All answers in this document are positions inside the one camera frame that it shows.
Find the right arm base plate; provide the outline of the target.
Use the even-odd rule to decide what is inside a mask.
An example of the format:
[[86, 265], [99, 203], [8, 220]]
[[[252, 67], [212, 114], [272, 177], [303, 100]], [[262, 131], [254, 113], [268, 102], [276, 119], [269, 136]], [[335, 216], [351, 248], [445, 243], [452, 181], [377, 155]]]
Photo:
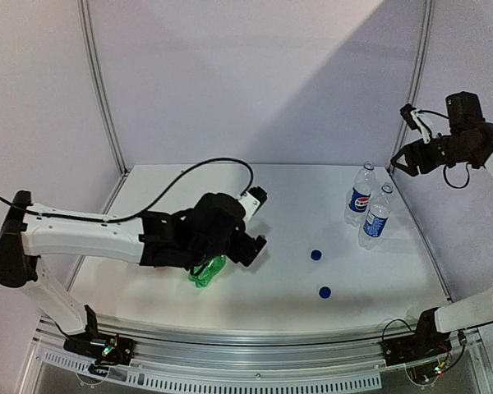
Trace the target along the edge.
[[387, 366], [434, 359], [452, 351], [450, 334], [432, 333], [428, 337], [410, 333], [381, 341], [380, 347]]

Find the clear bottle small blue label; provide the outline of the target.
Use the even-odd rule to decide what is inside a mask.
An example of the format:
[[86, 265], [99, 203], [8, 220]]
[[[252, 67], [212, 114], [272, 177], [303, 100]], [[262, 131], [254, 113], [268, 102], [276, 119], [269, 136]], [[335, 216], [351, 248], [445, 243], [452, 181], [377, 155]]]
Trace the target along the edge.
[[358, 232], [358, 244], [363, 249], [371, 250], [378, 244], [392, 211], [393, 197], [394, 186], [385, 182], [372, 198]]

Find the green plastic bottle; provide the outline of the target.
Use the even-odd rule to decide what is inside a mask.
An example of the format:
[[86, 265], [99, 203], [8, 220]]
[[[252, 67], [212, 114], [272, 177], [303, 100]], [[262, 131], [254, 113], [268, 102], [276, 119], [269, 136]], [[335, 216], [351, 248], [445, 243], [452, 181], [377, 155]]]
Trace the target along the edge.
[[193, 272], [188, 273], [188, 280], [195, 284], [196, 288], [205, 288], [217, 276], [225, 266], [227, 258], [224, 254], [207, 260]]

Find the clear Pepsi bottle blue label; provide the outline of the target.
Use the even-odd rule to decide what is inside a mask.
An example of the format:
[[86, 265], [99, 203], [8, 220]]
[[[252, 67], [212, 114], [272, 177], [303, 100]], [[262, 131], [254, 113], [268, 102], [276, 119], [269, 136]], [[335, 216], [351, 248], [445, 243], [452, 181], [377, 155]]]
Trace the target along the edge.
[[352, 188], [348, 192], [343, 214], [346, 224], [353, 227], [361, 224], [375, 188], [375, 166], [372, 161], [366, 161], [354, 177]]

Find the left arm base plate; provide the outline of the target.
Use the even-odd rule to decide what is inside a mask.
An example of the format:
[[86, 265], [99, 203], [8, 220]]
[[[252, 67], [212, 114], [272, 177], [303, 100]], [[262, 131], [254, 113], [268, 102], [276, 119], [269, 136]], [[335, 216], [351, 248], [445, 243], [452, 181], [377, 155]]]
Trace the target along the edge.
[[93, 336], [81, 334], [69, 336], [64, 350], [94, 360], [96, 366], [129, 365], [136, 342], [128, 337], [98, 333]]

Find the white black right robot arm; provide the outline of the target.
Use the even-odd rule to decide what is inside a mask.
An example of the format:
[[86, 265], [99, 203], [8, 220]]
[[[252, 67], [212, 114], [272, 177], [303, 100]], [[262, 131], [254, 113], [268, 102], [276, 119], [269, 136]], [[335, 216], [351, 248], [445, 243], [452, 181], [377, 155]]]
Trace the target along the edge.
[[[404, 145], [392, 158], [392, 167], [409, 176], [425, 175], [438, 167], [448, 170], [459, 163], [467, 169], [493, 169], [493, 123], [486, 121], [479, 98], [459, 92], [446, 100], [448, 135], [433, 135], [424, 110], [410, 103], [399, 112], [408, 127], [422, 138]], [[450, 350], [453, 331], [493, 323], [493, 286], [450, 305], [423, 311], [414, 333], [380, 342], [388, 366], [435, 357]]]

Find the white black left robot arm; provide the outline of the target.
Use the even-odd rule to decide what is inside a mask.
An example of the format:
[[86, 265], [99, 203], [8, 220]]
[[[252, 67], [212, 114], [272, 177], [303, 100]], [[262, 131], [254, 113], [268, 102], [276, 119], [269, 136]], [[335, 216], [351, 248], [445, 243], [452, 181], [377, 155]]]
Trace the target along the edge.
[[265, 247], [246, 226], [267, 201], [265, 190], [252, 187], [237, 198], [206, 193], [192, 208], [176, 213], [145, 209], [126, 218], [73, 213], [35, 204], [21, 190], [9, 204], [0, 230], [0, 285], [30, 297], [88, 356], [106, 347], [96, 316], [74, 300], [49, 273], [46, 254], [116, 259], [153, 268], [181, 268], [197, 279], [211, 279], [216, 259], [245, 267]]

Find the blue Pepsi bottle cap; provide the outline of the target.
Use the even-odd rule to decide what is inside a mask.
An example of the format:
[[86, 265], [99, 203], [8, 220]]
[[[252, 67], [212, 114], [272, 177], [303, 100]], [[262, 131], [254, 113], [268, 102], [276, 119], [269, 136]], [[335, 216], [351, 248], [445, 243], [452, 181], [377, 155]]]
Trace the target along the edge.
[[322, 252], [320, 250], [312, 250], [310, 256], [313, 261], [320, 261], [322, 258]]

